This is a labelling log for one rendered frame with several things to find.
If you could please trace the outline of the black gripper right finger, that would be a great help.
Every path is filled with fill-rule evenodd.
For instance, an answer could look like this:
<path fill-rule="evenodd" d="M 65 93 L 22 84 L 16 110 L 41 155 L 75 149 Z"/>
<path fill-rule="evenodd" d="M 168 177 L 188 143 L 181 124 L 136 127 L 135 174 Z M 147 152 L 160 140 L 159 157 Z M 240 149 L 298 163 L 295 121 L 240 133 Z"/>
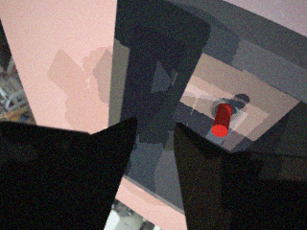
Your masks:
<path fill-rule="evenodd" d="M 250 180 L 307 183 L 307 157 L 228 153 L 183 123 L 176 123 L 174 150 L 187 230 L 221 230 Z"/>

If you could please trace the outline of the red peg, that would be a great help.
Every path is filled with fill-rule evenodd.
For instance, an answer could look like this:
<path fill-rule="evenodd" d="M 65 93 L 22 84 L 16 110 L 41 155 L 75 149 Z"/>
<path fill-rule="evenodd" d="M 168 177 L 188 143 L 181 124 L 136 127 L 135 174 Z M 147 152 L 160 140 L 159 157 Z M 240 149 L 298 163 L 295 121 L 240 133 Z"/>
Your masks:
<path fill-rule="evenodd" d="M 225 137 L 231 117 L 232 106 L 228 103 L 220 103 L 212 126 L 212 133 L 217 137 Z"/>

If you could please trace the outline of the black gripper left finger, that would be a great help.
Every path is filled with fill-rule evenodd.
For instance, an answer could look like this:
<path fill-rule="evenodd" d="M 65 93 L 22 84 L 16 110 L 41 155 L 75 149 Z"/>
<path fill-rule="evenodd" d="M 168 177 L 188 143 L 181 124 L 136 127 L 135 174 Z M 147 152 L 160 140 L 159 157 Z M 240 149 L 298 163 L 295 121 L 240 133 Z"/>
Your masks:
<path fill-rule="evenodd" d="M 99 132 L 0 121 L 0 169 L 8 164 L 77 180 L 83 228 L 104 230 L 133 149 L 137 117 Z"/>

